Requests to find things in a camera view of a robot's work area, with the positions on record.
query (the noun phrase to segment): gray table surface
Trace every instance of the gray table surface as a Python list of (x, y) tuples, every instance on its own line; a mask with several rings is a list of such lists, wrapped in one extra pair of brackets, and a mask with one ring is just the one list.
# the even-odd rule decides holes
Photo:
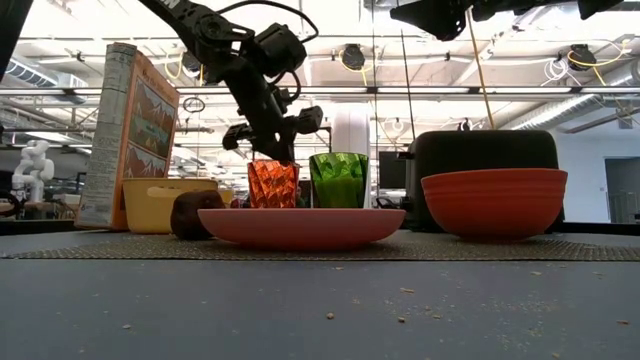
[[(87, 235), (0, 237), (0, 253), (122, 237)], [(639, 274), (608, 262), (0, 260), (0, 359), (635, 360)]]

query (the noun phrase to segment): black toaster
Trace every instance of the black toaster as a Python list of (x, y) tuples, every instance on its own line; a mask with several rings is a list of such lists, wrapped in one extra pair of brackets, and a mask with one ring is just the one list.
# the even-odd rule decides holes
[[(401, 158), (407, 161), (406, 226), (413, 231), (443, 232), (429, 212), (420, 180), (456, 171), (549, 168), (558, 169), (553, 137), (546, 131), (434, 131), (418, 136)], [(548, 229), (562, 224), (564, 211)]]

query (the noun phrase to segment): cardboard box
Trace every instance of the cardboard box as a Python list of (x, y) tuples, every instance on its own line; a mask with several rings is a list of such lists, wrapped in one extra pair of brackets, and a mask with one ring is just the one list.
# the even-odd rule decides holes
[(178, 91), (135, 46), (107, 46), (76, 226), (128, 229), (122, 179), (167, 177), (179, 102)]

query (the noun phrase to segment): orange glass cup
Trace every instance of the orange glass cup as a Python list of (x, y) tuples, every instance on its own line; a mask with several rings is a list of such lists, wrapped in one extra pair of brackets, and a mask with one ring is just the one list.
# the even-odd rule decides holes
[(294, 208), (298, 190), (298, 165), (256, 160), (248, 165), (252, 208)]

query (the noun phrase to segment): pink plate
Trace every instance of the pink plate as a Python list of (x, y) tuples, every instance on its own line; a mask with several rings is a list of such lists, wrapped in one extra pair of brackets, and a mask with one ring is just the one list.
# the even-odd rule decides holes
[(201, 209), (204, 227), (217, 238), (277, 250), (346, 250), (393, 234), (404, 210)]

